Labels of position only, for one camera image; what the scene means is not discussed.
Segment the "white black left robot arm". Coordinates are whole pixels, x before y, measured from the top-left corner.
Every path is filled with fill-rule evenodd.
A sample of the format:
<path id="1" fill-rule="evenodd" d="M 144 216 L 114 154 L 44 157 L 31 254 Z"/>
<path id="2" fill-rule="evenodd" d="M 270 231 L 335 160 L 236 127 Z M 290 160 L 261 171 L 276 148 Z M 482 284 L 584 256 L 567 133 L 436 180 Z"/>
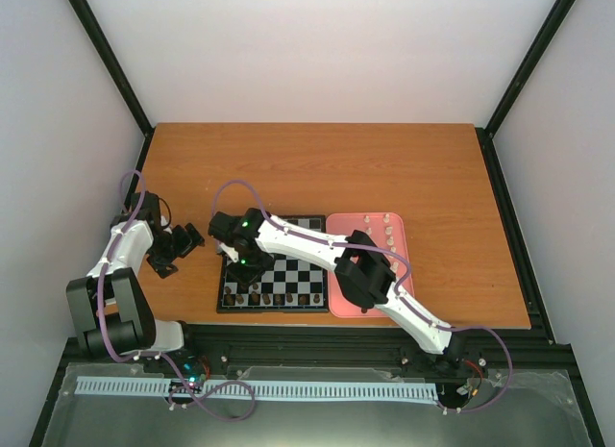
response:
<path id="1" fill-rule="evenodd" d="M 162 279 L 178 271 L 175 260 L 205 244 L 194 225 L 171 224 L 166 202 L 149 191 L 132 196 L 111 222 L 110 240 L 95 266 L 66 287 L 66 297 L 82 353 L 91 359 L 132 352 L 166 353 L 179 372 L 193 370 L 200 349 L 187 340 L 186 324 L 158 320 L 137 275 L 146 262 Z"/>

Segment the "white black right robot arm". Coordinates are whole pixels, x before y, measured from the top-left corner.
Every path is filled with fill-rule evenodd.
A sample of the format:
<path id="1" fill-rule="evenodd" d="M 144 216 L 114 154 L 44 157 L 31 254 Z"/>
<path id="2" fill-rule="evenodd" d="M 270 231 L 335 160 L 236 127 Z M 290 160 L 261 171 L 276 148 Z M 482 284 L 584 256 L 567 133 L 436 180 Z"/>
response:
<path id="1" fill-rule="evenodd" d="M 242 216 L 216 212 L 208 235 L 231 261 L 229 274 L 243 286 L 272 269 L 276 255 L 306 261 L 331 272 L 348 302 L 384 312 L 422 351 L 443 356 L 451 346 L 452 326 L 429 312 L 404 287 L 409 262 L 381 249 L 362 231 L 330 235 L 250 208 Z"/>

